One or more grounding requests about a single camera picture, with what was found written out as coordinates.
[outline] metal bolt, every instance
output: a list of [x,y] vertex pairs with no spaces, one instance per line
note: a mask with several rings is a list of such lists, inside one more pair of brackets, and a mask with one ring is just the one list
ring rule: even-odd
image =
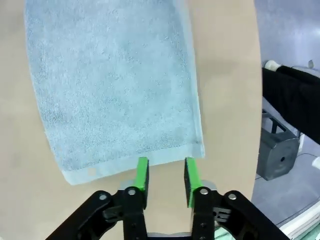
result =
[[130,190],[128,191],[128,194],[129,194],[129,195],[135,195],[135,194],[136,194],[136,190],[130,189]]
[[208,194],[208,190],[205,189],[205,188],[202,188],[202,189],[200,190],[200,193],[201,193],[202,195],[207,195],[207,194]]
[[229,199],[231,199],[231,200],[236,200],[236,199],[237,199],[237,196],[234,195],[233,193],[231,193],[228,197],[229,197]]
[[101,194],[101,195],[99,196],[99,199],[100,199],[100,200],[106,200],[106,199],[107,199],[107,195]]

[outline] floor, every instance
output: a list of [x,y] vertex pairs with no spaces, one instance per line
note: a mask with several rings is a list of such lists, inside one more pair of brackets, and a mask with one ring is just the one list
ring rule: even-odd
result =
[[[255,0],[255,7],[262,62],[273,59],[304,70],[312,60],[314,69],[320,69],[318,0]],[[263,107],[295,132],[265,99]],[[252,202],[279,227],[320,198],[320,170],[312,167],[313,155],[320,156],[320,146],[306,137],[291,172],[271,181],[256,177]]]

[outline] green object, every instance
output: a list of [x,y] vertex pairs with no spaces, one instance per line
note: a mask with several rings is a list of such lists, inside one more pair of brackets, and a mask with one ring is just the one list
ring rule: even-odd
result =
[[133,186],[140,189],[142,192],[146,190],[148,173],[148,158],[139,157],[138,166],[136,167],[136,176],[134,179]]
[[189,176],[189,191],[190,191],[188,208],[192,208],[194,204],[194,191],[197,188],[202,187],[203,184],[198,173],[196,159],[194,159],[193,157],[187,157],[186,167],[187,167],[187,172]]

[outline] table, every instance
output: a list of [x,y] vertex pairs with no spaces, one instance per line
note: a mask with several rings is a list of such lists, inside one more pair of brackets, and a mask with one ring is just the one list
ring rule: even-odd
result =
[[[253,0],[188,0],[206,157],[203,179],[251,198],[261,127],[261,63]],[[0,2],[0,236],[45,239],[96,190],[135,171],[71,186],[50,151],[30,80],[23,0]],[[189,231],[184,162],[150,168],[149,232]],[[122,237],[121,223],[103,239]]]

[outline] person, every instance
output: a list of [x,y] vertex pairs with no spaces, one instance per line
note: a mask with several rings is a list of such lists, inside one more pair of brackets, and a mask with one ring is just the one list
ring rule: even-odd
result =
[[289,124],[320,144],[320,78],[269,60],[262,92]]

